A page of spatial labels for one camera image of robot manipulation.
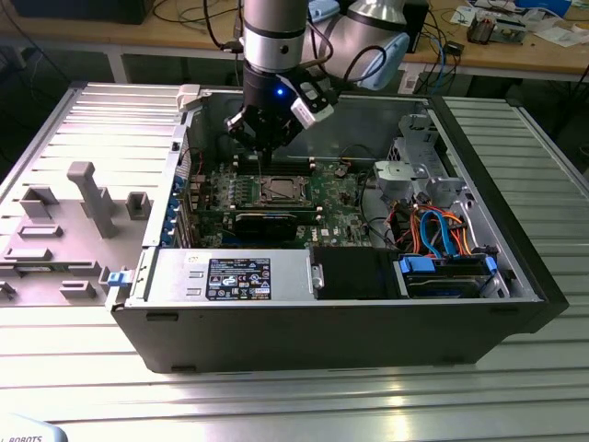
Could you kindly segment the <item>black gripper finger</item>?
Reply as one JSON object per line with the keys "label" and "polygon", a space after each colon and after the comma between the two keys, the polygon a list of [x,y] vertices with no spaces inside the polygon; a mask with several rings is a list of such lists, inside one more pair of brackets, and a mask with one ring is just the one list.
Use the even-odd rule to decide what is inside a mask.
{"label": "black gripper finger", "polygon": [[247,107],[242,107],[236,115],[225,119],[227,134],[237,143],[248,150],[262,152],[263,144],[256,132],[256,128],[250,124],[251,116]]}
{"label": "black gripper finger", "polygon": [[303,130],[300,121],[295,117],[278,119],[266,130],[267,145],[271,151],[289,145]]}

